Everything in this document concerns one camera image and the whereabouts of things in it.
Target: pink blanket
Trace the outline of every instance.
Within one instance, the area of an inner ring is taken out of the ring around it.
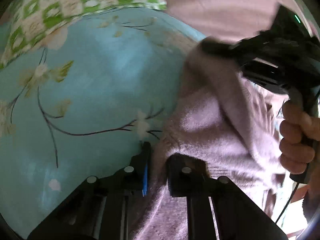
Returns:
[[[295,11],[304,20],[294,0],[167,0],[172,17],[207,36],[235,42],[253,37],[271,26],[277,4]]]
[[[131,210],[134,239],[187,239],[185,198],[170,197],[165,185],[165,161],[174,153],[206,161],[212,178],[228,176],[263,208],[278,186],[275,174],[284,173],[273,120],[272,106],[234,61],[194,49],[176,110],[152,155],[149,195]]]

